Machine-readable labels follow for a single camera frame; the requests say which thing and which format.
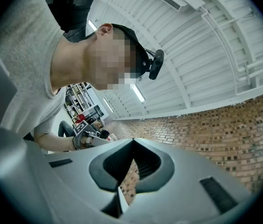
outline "fluorescent light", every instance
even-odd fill
[[[132,87],[133,91],[136,93],[136,95],[137,95],[137,97],[139,98],[139,100],[140,100],[141,102],[144,102],[145,99],[144,99],[144,97],[142,96],[142,94],[140,93],[140,91],[138,90],[137,86],[136,86],[135,84],[131,84],[131,87]]]
[[[92,27],[94,31],[97,29],[90,20],[88,20],[88,24]]]
[[[105,103],[107,104],[108,108],[112,111],[112,113],[114,113],[114,111],[111,109],[111,107],[109,106],[109,104],[108,104],[108,102],[105,100],[105,98],[104,98],[104,101],[105,101]]]

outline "black chair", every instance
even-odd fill
[[[46,0],[52,14],[70,42],[85,36],[87,16],[93,0]]]

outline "man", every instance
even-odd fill
[[[85,40],[70,43],[45,0],[13,1],[0,21],[0,57],[17,88],[1,127],[22,137],[32,132],[49,151],[81,148],[81,137],[51,133],[65,86],[88,82],[108,89],[126,73],[142,75],[149,63],[134,32],[124,26],[106,23]]]
[[[90,125],[95,131],[100,132],[100,130],[104,127],[104,121],[103,120],[95,120],[91,125]]]

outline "shelving unit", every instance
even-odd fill
[[[66,87],[66,99],[64,106],[65,110],[68,112],[71,120],[74,123],[78,119],[79,114],[88,114],[87,111],[90,112],[92,109],[92,113],[97,113],[98,115],[103,114],[98,105],[93,103],[90,95],[87,92],[85,84],[83,83],[68,85]]]

